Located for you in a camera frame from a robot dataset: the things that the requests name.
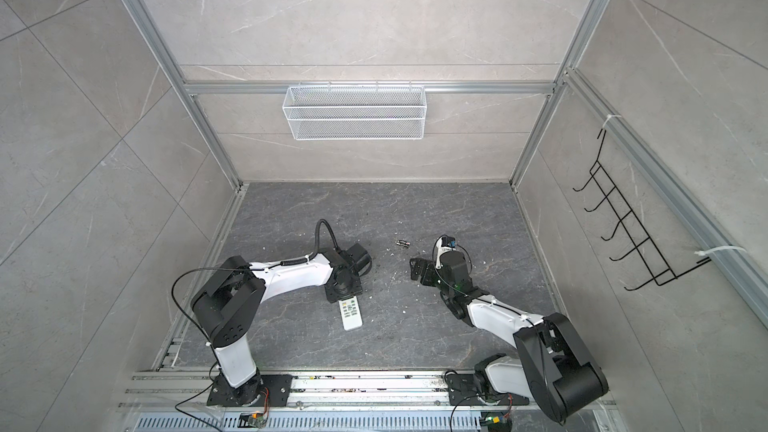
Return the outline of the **white remote control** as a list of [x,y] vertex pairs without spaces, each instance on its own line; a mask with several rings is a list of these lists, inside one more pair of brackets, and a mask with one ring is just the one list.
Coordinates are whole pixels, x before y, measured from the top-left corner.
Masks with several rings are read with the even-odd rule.
[[362,315],[356,297],[340,300],[339,308],[345,331],[355,330],[363,325]]

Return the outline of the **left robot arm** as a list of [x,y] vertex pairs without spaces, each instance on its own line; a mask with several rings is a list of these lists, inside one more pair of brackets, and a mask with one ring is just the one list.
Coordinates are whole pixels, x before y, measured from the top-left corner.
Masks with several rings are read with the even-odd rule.
[[247,332],[263,302],[322,287],[326,299],[340,305],[343,326],[351,330],[362,325],[357,296],[362,293],[361,277],[371,268],[371,256],[360,244],[276,262],[247,262],[240,256],[227,259],[190,301],[224,383],[242,393],[259,374]]

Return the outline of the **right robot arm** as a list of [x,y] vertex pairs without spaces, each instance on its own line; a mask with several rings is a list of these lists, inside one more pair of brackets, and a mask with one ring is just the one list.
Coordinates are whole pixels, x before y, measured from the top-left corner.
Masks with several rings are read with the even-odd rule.
[[513,405],[532,401],[564,424],[609,392],[602,368],[567,316],[528,313],[499,301],[473,283],[468,258],[456,249],[441,251],[436,260],[413,258],[410,269],[412,280],[439,291],[455,318],[516,351],[516,357],[498,353],[478,362],[470,375],[446,372],[449,389],[461,396],[456,405],[495,405],[504,397]]

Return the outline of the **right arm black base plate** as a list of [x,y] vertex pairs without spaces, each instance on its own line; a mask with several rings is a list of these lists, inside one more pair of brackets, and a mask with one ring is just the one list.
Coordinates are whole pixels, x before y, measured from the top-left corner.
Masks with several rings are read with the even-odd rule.
[[525,406],[530,404],[527,397],[501,393],[493,389],[485,379],[475,373],[458,373],[448,370],[443,373],[449,402],[452,406]]

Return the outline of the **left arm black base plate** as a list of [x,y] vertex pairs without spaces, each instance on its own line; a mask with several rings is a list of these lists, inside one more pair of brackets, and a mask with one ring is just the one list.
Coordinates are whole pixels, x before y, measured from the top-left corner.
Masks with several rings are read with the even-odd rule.
[[223,374],[219,374],[212,384],[212,390],[206,401],[207,406],[221,407],[260,407],[266,401],[270,407],[285,407],[294,376],[290,374],[257,373],[238,388],[232,387]]

